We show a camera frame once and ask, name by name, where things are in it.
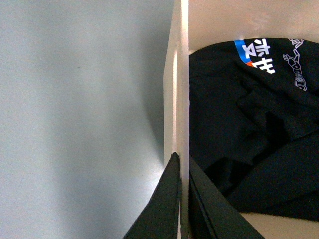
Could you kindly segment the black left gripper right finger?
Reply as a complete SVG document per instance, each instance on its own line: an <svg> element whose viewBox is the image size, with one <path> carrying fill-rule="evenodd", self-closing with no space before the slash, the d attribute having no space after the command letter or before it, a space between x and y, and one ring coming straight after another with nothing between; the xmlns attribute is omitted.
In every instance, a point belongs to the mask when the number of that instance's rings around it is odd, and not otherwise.
<svg viewBox="0 0 319 239"><path fill-rule="evenodd" d="M204 171L189 159L189 230L191 239L262 239L232 207Z"/></svg>

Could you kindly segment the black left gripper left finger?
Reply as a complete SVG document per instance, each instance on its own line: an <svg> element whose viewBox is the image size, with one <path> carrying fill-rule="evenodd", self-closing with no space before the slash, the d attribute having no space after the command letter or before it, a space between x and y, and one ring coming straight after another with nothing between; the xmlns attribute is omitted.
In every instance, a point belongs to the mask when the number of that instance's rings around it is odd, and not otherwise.
<svg viewBox="0 0 319 239"><path fill-rule="evenodd" d="M180 157L173 153L149 202L124 238L176 239L180 197Z"/></svg>

